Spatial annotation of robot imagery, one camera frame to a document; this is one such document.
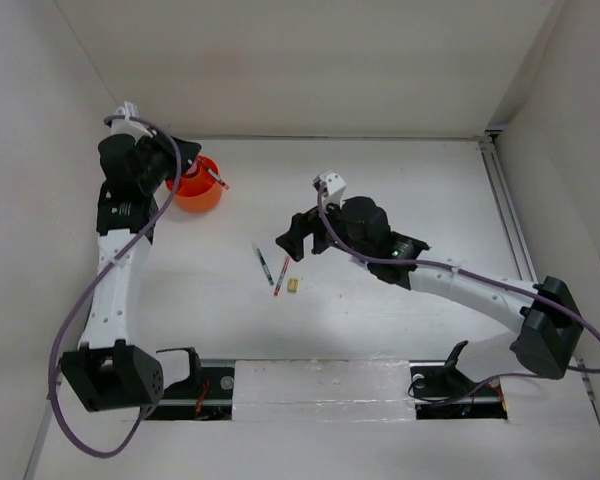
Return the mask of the green gel pen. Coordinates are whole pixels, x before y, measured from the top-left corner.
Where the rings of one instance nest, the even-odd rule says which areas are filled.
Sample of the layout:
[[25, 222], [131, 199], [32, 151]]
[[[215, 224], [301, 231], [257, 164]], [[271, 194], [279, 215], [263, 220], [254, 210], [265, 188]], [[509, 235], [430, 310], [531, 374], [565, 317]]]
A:
[[266, 259], [265, 259], [264, 255], [262, 253], [262, 250], [256, 244], [253, 244], [253, 250], [254, 250], [254, 253], [256, 254], [256, 256], [257, 256], [257, 258], [258, 258], [258, 260], [260, 262], [260, 265], [261, 265], [261, 267], [263, 269], [263, 272], [265, 274], [265, 277], [266, 277], [269, 285], [270, 286], [274, 286], [273, 276], [272, 276], [271, 271], [269, 269], [269, 266], [268, 266], [268, 264], [266, 262]]

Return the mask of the red gel pen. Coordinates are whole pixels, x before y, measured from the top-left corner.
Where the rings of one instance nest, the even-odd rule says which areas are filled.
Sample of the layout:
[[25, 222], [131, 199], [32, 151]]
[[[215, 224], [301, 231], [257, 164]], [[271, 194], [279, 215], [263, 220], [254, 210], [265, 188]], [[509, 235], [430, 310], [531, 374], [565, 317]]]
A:
[[290, 256], [286, 255], [285, 258], [284, 258], [284, 262], [283, 262], [280, 274], [278, 276], [278, 279], [277, 279], [275, 287], [274, 287], [274, 296], [275, 297], [277, 297], [279, 295], [279, 293], [280, 293], [280, 290], [281, 290], [281, 287], [282, 287], [285, 275], [286, 275], [287, 270], [288, 270], [288, 266], [289, 266], [290, 260], [291, 260]]

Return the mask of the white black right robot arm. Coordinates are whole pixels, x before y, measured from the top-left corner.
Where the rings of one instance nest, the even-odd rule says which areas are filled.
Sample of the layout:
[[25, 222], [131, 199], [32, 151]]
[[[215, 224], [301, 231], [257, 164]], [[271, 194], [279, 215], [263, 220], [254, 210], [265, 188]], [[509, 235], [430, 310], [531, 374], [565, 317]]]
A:
[[385, 210], [364, 196], [295, 214], [276, 243], [299, 262], [306, 237], [312, 237], [315, 255], [330, 247], [359, 254], [367, 270], [384, 283], [445, 298], [506, 327], [504, 335], [454, 346], [442, 369], [442, 381], [451, 392], [466, 393], [479, 380], [504, 373], [564, 377], [583, 328], [573, 318], [577, 306], [562, 280], [494, 281], [441, 267], [426, 242], [393, 231]]

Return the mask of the orange gel pen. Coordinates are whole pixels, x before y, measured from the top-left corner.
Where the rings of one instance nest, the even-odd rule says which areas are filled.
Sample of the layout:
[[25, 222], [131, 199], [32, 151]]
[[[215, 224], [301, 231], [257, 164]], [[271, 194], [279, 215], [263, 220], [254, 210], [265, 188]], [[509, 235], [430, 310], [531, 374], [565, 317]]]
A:
[[214, 171], [211, 167], [203, 165], [202, 168], [207, 172], [207, 174], [223, 189], [228, 190], [230, 186], [220, 177], [220, 175]]

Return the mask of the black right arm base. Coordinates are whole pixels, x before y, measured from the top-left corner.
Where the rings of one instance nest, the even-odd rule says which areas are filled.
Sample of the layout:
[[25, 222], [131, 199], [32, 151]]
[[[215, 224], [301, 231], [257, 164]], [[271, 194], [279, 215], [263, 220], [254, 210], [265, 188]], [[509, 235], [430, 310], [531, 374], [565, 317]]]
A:
[[487, 384], [477, 390], [477, 383], [456, 368], [467, 344], [456, 344], [444, 361], [410, 364], [407, 395], [414, 400], [417, 420], [508, 419], [499, 385]]

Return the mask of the yellow rubber eraser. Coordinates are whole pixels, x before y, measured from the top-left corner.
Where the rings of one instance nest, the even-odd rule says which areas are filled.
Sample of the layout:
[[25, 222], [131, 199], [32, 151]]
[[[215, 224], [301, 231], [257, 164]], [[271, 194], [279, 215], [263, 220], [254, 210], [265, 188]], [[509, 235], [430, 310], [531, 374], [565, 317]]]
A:
[[287, 291], [296, 293], [298, 291], [299, 280], [297, 278], [290, 278], [287, 284]]

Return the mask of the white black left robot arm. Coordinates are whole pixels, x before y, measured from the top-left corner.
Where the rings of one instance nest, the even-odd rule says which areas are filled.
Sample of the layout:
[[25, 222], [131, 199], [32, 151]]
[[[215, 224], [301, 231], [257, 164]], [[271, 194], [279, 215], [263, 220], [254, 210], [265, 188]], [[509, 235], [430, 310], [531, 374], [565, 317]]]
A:
[[76, 350], [60, 368], [89, 412], [150, 407], [164, 391], [160, 362], [138, 344], [134, 311], [140, 276], [153, 244], [156, 190], [187, 172], [196, 142], [158, 135], [114, 134], [98, 145], [105, 180], [98, 202], [98, 271], [89, 318]]

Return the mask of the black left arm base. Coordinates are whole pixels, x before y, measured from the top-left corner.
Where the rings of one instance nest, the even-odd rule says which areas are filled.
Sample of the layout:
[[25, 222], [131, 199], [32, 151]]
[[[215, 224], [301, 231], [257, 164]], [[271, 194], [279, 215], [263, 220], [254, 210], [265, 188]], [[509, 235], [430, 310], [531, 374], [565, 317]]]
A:
[[156, 351], [163, 396], [145, 415], [151, 421], [230, 421], [236, 361], [202, 359], [193, 347]]

